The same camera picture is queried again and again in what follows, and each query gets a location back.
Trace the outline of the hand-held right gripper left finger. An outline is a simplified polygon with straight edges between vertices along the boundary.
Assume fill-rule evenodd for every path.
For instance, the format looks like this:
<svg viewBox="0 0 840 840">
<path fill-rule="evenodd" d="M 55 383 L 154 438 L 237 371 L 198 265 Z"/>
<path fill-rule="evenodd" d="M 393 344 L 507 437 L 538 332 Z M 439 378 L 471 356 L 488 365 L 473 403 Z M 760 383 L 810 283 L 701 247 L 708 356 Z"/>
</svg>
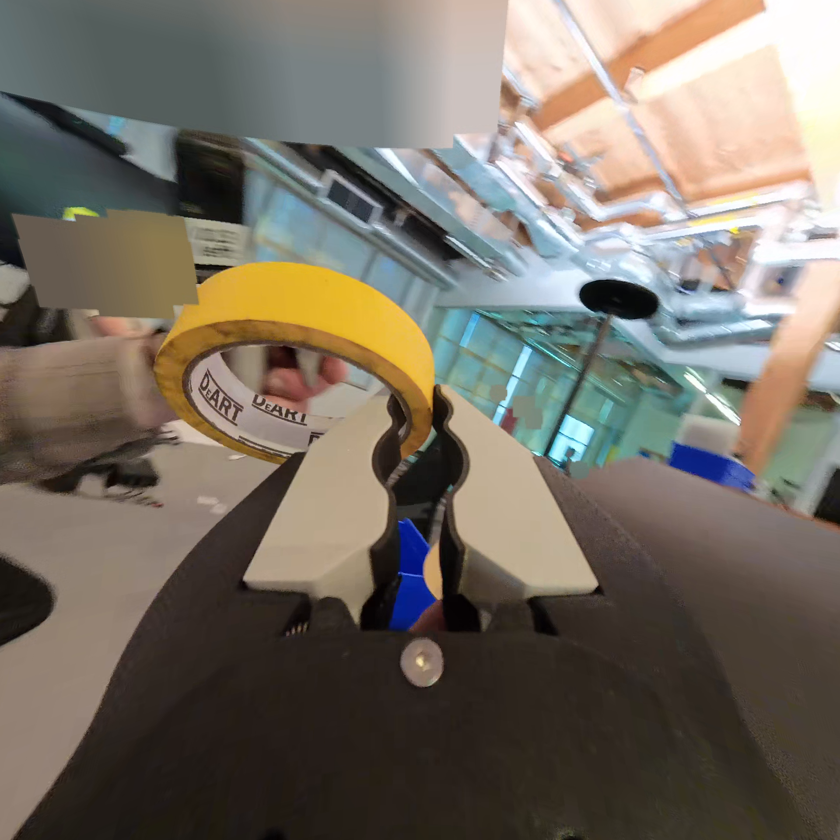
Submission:
<svg viewBox="0 0 840 840">
<path fill-rule="evenodd" d="M 310 447 L 244 574 L 249 589 L 339 599 L 360 621 L 389 515 L 374 456 L 394 430 L 391 408 L 375 395 Z"/>
</svg>

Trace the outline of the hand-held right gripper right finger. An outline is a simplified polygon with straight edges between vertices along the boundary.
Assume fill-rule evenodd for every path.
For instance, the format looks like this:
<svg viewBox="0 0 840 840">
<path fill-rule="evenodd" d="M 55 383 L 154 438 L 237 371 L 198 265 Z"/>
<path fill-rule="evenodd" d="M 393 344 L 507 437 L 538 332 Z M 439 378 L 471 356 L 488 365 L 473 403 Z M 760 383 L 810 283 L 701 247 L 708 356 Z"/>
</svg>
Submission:
<svg viewBox="0 0 840 840">
<path fill-rule="evenodd" d="M 437 544 L 442 596 L 496 607 L 594 593 L 595 573 L 532 451 L 448 385 L 434 397 L 448 472 Z"/>
</svg>

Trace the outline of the blue plastic bin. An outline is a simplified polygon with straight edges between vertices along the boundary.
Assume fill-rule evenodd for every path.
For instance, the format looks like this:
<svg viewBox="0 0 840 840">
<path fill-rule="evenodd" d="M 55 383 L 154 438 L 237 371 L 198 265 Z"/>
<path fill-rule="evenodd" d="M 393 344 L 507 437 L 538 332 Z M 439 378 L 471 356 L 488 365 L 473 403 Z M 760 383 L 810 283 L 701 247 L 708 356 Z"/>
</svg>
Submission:
<svg viewBox="0 0 840 840">
<path fill-rule="evenodd" d="M 668 465 L 722 487 L 752 492 L 755 475 L 735 458 L 703 448 L 673 443 Z"/>
<path fill-rule="evenodd" d="M 410 519 L 398 522 L 398 535 L 400 570 L 389 628 L 404 632 L 435 604 L 436 597 L 424 578 L 424 563 L 429 553 L 427 541 Z"/>
</svg>

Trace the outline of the yellow masking tape roll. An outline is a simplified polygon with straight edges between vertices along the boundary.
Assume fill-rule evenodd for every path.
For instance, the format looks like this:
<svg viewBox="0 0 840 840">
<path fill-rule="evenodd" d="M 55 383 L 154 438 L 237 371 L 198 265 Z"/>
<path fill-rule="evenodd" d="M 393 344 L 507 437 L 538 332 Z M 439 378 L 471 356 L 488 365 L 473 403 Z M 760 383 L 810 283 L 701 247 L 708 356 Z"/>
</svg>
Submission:
<svg viewBox="0 0 840 840">
<path fill-rule="evenodd" d="M 300 348 L 374 377 L 402 411 L 402 457 L 433 425 L 434 355 L 424 332 L 393 300 L 318 266 L 257 262 L 212 276 L 183 307 L 154 363 L 173 413 L 243 455 L 282 464 L 340 423 L 272 402 L 249 388 L 222 354 L 240 346 Z"/>
</svg>

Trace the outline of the person's left forearm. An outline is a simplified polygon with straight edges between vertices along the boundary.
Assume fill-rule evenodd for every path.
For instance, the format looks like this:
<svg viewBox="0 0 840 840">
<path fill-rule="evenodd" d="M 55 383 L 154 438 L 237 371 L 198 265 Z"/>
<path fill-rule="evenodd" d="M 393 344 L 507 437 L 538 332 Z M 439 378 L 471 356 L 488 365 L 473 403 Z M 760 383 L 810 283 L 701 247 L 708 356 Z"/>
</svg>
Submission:
<svg viewBox="0 0 840 840">
<path fill-rule="evenodd" d="M 2 336 L 1 481 L 36 482 L 92 460 L 145 452 L 175 414 L 154 378 L 166 331 L 16 347 Z"/>
</svg>

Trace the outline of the person's left hand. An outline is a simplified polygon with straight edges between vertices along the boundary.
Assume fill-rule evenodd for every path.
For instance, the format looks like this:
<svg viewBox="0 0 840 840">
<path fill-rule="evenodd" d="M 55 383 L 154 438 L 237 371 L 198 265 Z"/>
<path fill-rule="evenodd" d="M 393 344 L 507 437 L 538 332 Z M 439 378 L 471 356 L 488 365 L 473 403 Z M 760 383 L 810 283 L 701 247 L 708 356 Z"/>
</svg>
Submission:
<svg viewBox="0 0 840 840">
<path fill-rule="evenodd" d="M 299 368 L 295 349 L 286 346 L 268 348 L 266 373 L 262 378 L 261 394 L 266 399 L 307 411 L 310 400 L 342 383 L 348 367 L 342 360 L 323 356 L 313 385 L 308 385 Z"/>
</svg>

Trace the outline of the black television screen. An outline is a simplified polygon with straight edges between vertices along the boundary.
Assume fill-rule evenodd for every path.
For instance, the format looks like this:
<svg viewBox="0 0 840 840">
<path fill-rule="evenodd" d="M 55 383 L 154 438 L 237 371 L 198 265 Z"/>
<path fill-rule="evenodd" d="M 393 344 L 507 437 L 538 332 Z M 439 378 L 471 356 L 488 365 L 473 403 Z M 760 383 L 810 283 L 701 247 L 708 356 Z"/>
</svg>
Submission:
<svg viewBox="0 0 840 840">
<path fill-rule="evenodd" d="M 69 207 L 173 215 L 175 186 L 127 160 L 116 140 L 69 111 L 2 93 L 1 209 L 59 218 Z"/>
</svg>

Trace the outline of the white air vent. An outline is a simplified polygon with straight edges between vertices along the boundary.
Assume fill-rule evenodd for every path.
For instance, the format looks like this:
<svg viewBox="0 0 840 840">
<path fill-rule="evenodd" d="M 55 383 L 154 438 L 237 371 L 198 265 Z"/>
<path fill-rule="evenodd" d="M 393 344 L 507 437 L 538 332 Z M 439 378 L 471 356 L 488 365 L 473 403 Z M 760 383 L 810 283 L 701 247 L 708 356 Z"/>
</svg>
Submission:
<svg viewBox="0 0 840 840">
<path fill-rule="evenodd" d="M 322 173 L 320 194 L 327 202 L 367 227 L 378 225 L 381 221 L 382 205 L 336 171 Z"/>
</svg>

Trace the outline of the wooden board with black panel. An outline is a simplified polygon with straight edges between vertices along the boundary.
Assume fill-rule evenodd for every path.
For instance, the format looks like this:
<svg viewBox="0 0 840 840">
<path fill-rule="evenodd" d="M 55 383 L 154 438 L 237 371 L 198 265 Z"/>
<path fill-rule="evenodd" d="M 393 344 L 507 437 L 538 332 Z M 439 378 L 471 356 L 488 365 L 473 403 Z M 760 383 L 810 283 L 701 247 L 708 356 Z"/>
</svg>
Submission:
<svg viewBox="0 0 840 840">
<path fill-rule="evenodd" d="M 838 838 L 838 534 L 631 460 L 541 477 L 589 595 L 451 635 L 478 672 L 417 838 Z"/>
</svg>

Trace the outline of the black disc pole stand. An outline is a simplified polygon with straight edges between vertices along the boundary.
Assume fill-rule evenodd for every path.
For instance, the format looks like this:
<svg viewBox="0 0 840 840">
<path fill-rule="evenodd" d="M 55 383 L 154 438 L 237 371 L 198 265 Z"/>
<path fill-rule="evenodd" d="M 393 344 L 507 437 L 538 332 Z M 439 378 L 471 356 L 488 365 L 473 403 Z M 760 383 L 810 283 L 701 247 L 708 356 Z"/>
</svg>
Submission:
<svg viewBox="0 0 840 840">
<path fill-rule="evenodd" d="M 554 441 L 559 436 L 564 420 L 574 406 L 593 363 L 602 350 L 613 321 L 650 319 L 658 309 L 658 297 L 653 291 L 627 280 L 591 280 L 583 285 L 579 298 L 587 309 L 599 316 L 599 325 L 542 451 L 544 457 L 550 456 Z"/>
</svg>

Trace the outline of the large silver ceiling duct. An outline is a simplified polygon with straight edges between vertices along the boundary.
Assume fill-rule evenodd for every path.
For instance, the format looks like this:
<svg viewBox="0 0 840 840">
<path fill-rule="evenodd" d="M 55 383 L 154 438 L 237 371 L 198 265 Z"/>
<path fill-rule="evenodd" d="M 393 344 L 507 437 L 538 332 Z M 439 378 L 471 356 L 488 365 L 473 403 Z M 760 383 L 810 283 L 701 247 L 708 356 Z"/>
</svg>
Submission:
<svg viewBox="0 0 840 840">
<path fill-rule="evenodd" d="M 663 345 L 768 339 L 793 307 L 788 292 L 772 296 L 771 286 L 789 270 L 837 255 L 837 239 L 814 238 L 815 219 L 798 214 L 809 196 L 802 183 L 717 206 L 683 207 L 667 192 L 600 203 L 526 125 L 514 133 L 530 162 L 485 160 L 459 137 L 434 156 L 490 210 L 514 216 L 543 259 L 568 261 L 585 273 L 585 283 L 619 279 L 653 291 L 658 309 L 643 321 Z M 742 235 L 751 244 L 734 289 L 681 286 L 678 257 L 732 245 Z"/>
</svg>

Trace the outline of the wooden post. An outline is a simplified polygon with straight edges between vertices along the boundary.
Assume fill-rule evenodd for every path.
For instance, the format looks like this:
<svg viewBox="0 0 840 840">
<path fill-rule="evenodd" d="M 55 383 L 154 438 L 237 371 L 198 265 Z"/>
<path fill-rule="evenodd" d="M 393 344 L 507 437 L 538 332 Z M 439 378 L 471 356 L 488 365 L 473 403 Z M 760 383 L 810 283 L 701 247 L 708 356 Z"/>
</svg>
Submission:
<svg viewBox="0 0 840 840">
<path fill-rule="evenodd" d="M 775 331 L 769 357 L 741 404 L 736 452 L 756 476 L 770 462 L 838 321 L 838 262 L 805 266 L 798 289 L 793 312 Z"/>
</svg>

